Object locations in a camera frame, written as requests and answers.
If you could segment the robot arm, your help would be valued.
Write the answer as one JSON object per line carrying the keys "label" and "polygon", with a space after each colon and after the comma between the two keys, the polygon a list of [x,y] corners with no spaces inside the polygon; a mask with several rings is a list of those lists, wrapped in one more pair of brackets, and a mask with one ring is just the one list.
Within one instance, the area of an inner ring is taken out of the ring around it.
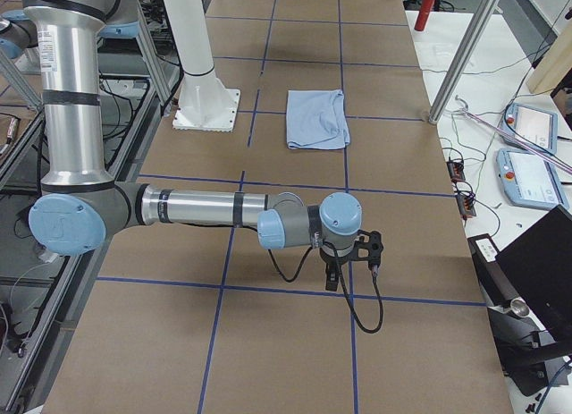
{"label": "robot arm", "polygon": [[22,0],[35,24],[50,167],[29,212],[29,228],[47,249],[77,256],[136,225],[245,227],[264,249],[318,249],[325,287],[346,285],[342,267],[364,248],[362,210],[348,193],[306,206],[279,195],[159,190],[118,182],[105,168],[97,40],[106,28],[139,34],[139,0]]}

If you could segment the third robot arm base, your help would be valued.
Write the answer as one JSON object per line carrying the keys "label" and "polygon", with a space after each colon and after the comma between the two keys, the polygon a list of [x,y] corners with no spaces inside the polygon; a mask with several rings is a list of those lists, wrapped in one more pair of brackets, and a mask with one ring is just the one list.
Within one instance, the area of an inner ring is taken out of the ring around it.
{"label": "third robot arm base", "polygon": [[1,14],[1,50],[25,74],[40,74],[35,23],[22,9]]}

